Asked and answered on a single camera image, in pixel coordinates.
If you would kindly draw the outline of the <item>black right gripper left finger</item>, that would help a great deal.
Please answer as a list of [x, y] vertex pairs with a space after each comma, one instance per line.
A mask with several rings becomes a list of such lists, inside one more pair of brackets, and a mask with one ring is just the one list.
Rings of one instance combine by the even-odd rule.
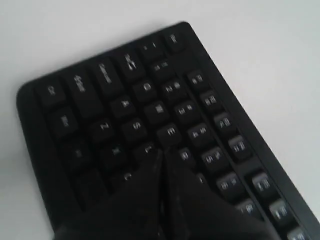
[[110, 198], [63, 223], [54, 239], [157, 240], [163, 151], [151, 156]]

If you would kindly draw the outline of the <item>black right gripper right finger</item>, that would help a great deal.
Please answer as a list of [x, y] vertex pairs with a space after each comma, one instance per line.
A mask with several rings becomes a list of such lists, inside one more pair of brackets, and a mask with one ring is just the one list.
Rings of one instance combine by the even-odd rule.
[[244, 215], [214, 193], [182, 162], [174, 148], [163, 152], [165, 214], [173, 240], [275, 240], [264, 221]]

